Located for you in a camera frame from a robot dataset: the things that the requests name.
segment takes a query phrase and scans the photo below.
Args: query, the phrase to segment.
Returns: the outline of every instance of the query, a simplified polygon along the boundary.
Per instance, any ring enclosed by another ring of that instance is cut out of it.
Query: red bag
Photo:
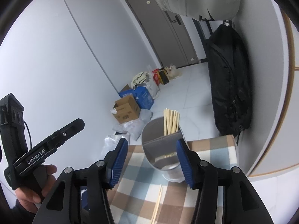
[[[158,71],[159,71],[159,69],[152,71],[152,76],[153,76],[153,79],[156,82],[157,86],[159,86],[159,84],[160,84],[159,77],[158,77]]]

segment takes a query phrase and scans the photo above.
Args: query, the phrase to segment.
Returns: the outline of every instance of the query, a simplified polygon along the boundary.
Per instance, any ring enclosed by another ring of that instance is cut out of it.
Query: dark sleeve
[[[16,206],[11,210],[18,224],[32,224],[35,214],[27,211],[16,201]]]

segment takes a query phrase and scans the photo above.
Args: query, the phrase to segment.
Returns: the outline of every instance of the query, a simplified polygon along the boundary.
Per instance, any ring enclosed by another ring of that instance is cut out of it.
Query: blue box
[[[154,100],[146,87],[137,87],[135,90],[131,89],[127,84],[120,92],[121,98],[132,94],[135,101],[141,109],[149,110],[154,104]]]

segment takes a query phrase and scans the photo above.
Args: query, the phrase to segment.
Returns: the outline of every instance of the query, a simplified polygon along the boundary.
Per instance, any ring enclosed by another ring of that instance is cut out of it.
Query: door handle
[[[177,22],[177,23],[178,23],[178,25],[182,25],[182,23],[181,23],[180,19],[178,18],[178,16],[177,16],[177,15],[175,15],[174,17],[175,17],[175,20],[172,20],[172,21],[171,21],[171,23],[172,23],[172,24],[174,24],[174,23],[176,23],[176,22]]]

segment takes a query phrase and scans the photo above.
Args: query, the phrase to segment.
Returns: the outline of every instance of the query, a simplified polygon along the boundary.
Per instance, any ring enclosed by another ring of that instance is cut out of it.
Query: white label on box
[[[117,114],[116,109],[112,109],[112,110],[110,110],[110,112],[111,112],[112,114]]]

